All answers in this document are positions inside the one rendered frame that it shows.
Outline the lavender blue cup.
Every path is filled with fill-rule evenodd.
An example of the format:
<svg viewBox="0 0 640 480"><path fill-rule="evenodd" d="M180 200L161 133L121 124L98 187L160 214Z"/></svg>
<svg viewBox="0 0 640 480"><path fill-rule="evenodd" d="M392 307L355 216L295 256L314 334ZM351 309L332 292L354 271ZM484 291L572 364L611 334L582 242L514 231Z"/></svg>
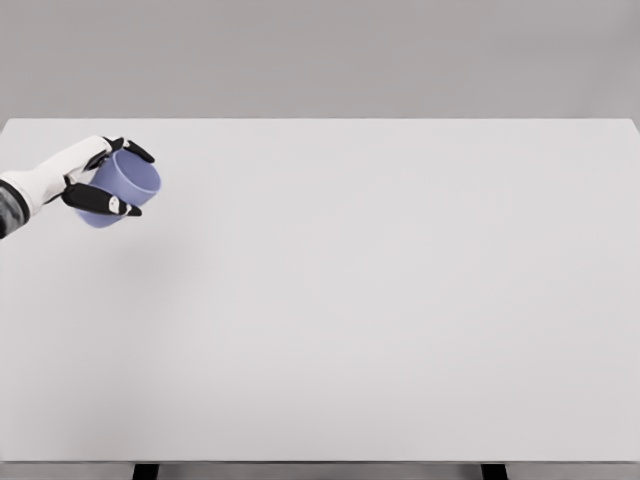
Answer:
<svg viewBox="0 0 640 480"><path fill-rule="evenodd" d="M142 207L161 189L161 177L153 164L127 150L114 152L88 181L130 205Z"/></svg>

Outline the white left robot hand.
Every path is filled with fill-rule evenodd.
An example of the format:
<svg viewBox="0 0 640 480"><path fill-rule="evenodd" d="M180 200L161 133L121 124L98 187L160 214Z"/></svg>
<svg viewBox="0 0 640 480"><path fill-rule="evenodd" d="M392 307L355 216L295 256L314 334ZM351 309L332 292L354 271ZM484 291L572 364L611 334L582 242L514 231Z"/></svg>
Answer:
<svg viewBox="0 0 640 480"><path fill-rule="evenodd" d="M40 173L50 178L42 204L47 205L61 198L67 206L93 214L140 217L142 211L138 206L98 187L79 182L83 173L99 168L111 154L120 150L137 155L148 164L155 162L150 153L131 139L90 136L58 152L37 167Z"/></svg>

